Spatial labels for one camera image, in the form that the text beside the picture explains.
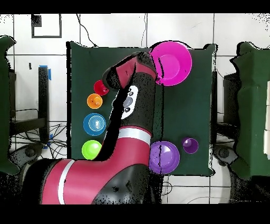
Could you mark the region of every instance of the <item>table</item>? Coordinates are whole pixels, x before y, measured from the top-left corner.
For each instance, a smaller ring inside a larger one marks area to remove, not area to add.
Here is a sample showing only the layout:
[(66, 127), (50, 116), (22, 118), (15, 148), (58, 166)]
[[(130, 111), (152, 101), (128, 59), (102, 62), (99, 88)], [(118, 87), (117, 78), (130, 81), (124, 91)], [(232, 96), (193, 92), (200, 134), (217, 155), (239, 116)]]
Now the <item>table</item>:
[(268, 49), (256, 49), (244, 42), (233, 60), (242, 86), (237, 94), (240, 131), (236, 153), (239, 158), (230, 167), (245, 180), (252, 176), (270, 176), (270, 160), (263, 152), (269, 59)]
[[(85, 48), (74, 42), (71, 46), (71, 157), (84, 159), (82, 145), (91, 139), (102, 143), (105, 133), (90, 136), (83, 129), (83, 120), (90, 113), (101, 114), (108, 123), (111, 102), (116, 92), (102, 96), (103, 105), (91, 109), (87, 97), (94, 93), (93, 85), (101, 79), (108, 67), (136, 52), (149, 52), (147, 48)], [(180, 153), (180, 163), (171, 175), (210, 176), (209, 127), (212, 54), (215, 45), (205, 49), (190, 50), (192, 69), (188, 78), (173, 87), (164, 87), (163, 141), (175, 144)], [(161, 139), (162, 86), (156, 85), (155, 118), (152, 143)], [(187, 154), (181, 147), (182, 138), (194, 137), (199, 143), (195, 154)]]

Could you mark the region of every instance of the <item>purple bowl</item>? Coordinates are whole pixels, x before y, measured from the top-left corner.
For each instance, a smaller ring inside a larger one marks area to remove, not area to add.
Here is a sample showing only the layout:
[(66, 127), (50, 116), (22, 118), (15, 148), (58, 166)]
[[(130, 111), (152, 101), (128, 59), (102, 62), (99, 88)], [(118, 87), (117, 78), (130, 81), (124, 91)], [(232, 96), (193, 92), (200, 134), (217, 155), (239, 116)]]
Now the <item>purple bowl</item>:
[(194, 138), (185, 137), (182, 139), (182, 145), (186, 153), (193, 154), (198, 151), (199, 143)]
[(162, 141), (151, 145), (149, 169), (158, 174), (168, 174), (180, 162), (180, 154), (173, 143)]

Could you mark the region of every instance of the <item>red robot arm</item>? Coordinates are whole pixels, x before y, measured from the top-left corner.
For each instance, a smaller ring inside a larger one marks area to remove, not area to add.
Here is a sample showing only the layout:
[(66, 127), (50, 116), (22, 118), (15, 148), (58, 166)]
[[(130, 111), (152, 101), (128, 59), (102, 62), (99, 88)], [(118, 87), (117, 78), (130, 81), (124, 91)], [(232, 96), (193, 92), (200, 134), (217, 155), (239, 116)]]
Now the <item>red robot arm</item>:
[[(25, 176), (22, 202), (142, 203), (149, 174), (156, 76), (152, 58), (144, 52), (109, 68), (103, 83), (119, 92), (100, 154), (95, 161), (37, 161)], [(112, 154), (104, 159), (103, 152), (109, 148)]]

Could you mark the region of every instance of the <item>black cable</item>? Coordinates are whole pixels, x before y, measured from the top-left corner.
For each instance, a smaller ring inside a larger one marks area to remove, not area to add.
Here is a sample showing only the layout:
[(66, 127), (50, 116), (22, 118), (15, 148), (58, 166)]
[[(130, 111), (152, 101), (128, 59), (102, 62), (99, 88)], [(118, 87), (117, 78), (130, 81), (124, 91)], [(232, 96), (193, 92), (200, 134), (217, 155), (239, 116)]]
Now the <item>black cable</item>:
[(223, 137), (226, 137), (225, 135), (221, 135), (221, 134), (219, 134), (219, 133), (217, 133), (217, 135), (219, 135), (219, 136), (223, 136)]
[[(25, 137), (17, 137), (17, 138), (20, 138), (20, 139), (24, 139), (24, 140), (29, 140), (29, 141), (31, 141), (31, 142), (33, 142), (33, 143), (40, 143), (40, 141), (36, 141), (36, 140), (34, 140), (35, 138), (25, 138)], [(59, 143), (59, 144), (61, 144), (61, 146), (63, 146), (63, 147), (66, 147), (66, 144), (63, 144), (62, 142), (65, 142), (65, 141), (61, 141), (61, 140), (59, 140), (59, 139), (54, 139), (53, 141), (48, 141), (48, 143), (54, 143), (54, 144), (57, 144), (57, 143)]]
[(218, 69), (216, 68), (217, 73), (224, 79), (224, 77), (219, 73)]
[(19, 143), (19, 144), (29, 144), (29, 142), (11, 142), (11, 143)]
[(220, 144), (225, 144), (225, 143), (230, 143), (230, 142), (235, 142), (235, 141), (229, 141), (229, 142), (217, 142), (214, 145), (220, 145)]
[(55, 127), (55, 126), (58, 126), (59, 124), (57, 124), (57, 125), (52, 125), (52, 126), (50, 126), (50, 127)]
[[(146, 24), (146, 13), (144, 14), (144, 19), (143, 19), (144, 23)], [(144, 36), (144, 33), (146, 31), (146, 28), (145, 30), (143, 31), (143, 34), (142, 34), (142, 38), (141, 38), (141, 47), (142, 47), (142, 40), (143, 40), (143, 36)]]
[[(66, 126), (61, 131), (59, 131), (58, 134), (60, 134), (62, 131), (64, 131), (65, 128), (66, 128)], [(57, 136), (58, 134), (54, 135), (53, 137)]]
[(58, 156), (59, 152), (62, 150), (62, 148), (63, 148), (63, 147), (61, 147), (61, 149), (58, 150), (58, 152), (57, 152), (55, 158), (57, 158), (57, 156)]
[(58, 131), (58, 129), (59, 129), (59, 127), (60, 127), (60, 125), (61, 124), (59, 124), (57, 127), (56, 127), (56, 131), (54, 132), (54, 135), (53, 136), (55, 136), (56, 135), (56, 132)]
[(38, 109), (24, 109), (24, 110), (16, 110), (16, 112), (18, 111), (25, 111), (25, 110), (36, 110), (38, 112)]
[(77, 18), (78, 18), (79, 24), (80, 24), (80, 25), (85, 29), (85, 31), (87, 32), (88, 40), (90, 40), (90, 38), (89, 38), (89, 33), (88, 33), (87, 29), (85, 28), (84, 25), (81, 24), (81, 21), (80, 21), (80, 18), (79, 18), (79, 16), (78, 16), (78, 14), (76, 14), (76, 16), (77, 16)]
[(28, 132), (29, 134), (34, 134), (34, 135), (37, 135), (39, 136), (40, 134), (38, 133), (38, 131), (36, 129), (34, 129), (36, 131), (36, 133), (33, 133), (33, 132)]
[(51, 155), (52, 155), (52, 158), (54, 158), (54, 156), (53, 156), (53, 149), (50, 147), (51, 145), (47, 145), (47, 147), (49, 147), (49, 149), (50, 149), (50, 152), (51, 152)]
[(56, 149), (52, 149), (52, 151), (54, 151), (54, 153), (55, 153), (56, 150), (57, 150), (59, 147), (61, 147), (61, 146), (58, 146)]
[(21, 134), (18, 134), (20, 137), (18, 137), (17, 136), (17, 138), (23, 138), (23, 139), (27, 139), (27, 138), (25, 138), (23, 135), (21, 135)]

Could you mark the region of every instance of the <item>floor tile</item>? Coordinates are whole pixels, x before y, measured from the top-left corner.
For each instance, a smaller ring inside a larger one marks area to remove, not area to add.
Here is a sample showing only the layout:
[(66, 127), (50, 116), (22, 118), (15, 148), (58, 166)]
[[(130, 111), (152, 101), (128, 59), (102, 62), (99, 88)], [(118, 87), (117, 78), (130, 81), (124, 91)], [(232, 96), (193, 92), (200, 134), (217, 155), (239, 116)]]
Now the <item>floor tile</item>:
[[(216, 69), (217, 69), (217, 111), (224, 113), (224, 87), (223, 80), (227, 74), (235, 73), (236, 70), (230, 59), (233, 57), (217, 57)], [(218, 114), (218, 122), (223, 121), (223, 114)]]
[[(81, 24), (87, 29), (90, 40), (99, 47), (146, 46), (144, 13), (81, 14)], [(83, 27), (81, 44), (93, 46)]]
[(168, 194), (169, 204), (208, 204), (209, 187), (186, 188), (181, 186), (172, 187)]
[(170, 191), (172, 190), (171, 185), (166, 183), (166, 182), (169, 182), (169, 176), (165, 176), (163, 181), (164, 183), (162, 187), (161, 201), (162, 201), (162, 204), (168, 204), (168, 195)]
[(14, 56), (13, 55), (7, 55), (6, 56), (10, 66), (11, 66), (11, 69), (14, 69)]
[[(62, 38), (32, 38), (31, 15), (21, 14), (14, 17), (17, 42), (15, 54), (66, 54), (66, 41), (80, 41), (80, 25), (76, 14), (61, 14)], [(39, 35), (57, 35), (59, 33), (59, 15), (41, 14), (42, 26), (35, 27)]]
[(237, 45), (249, 41), (259, 48), (270, 45), (269, 14), (215, 13), (215, 37), (218, 55), (236, 55)]
[(209, 186), (209, 177), (205, 176), (170, 176), (172, 186)]
[(213, 13), (149, 13), (148, 46), (166, 40), (199, 49), (212, 43)]
[[(13, 37), (13, 15), (0, 14), (0, 36), (7, 35)], [(13, 54), (13, 46), (9, 48), (7, 54)]]
[(211, 188), (210, 197), (210, 204), (228, 203), (230, 199), (230, 188)]
[[(38, 67), (48, 66), (49, 120), (66, 120), (66, 56), (15, 56), (16, 110), (38, 109)], [(30, 119), (29, 111), (20, 112), (20, 119)]]
[(213, 156), (212, 169), (215, 174), (210, 177), (211, 186), (230, 186), (230, 173), (227, 166), (220, 166), (218, 160)]

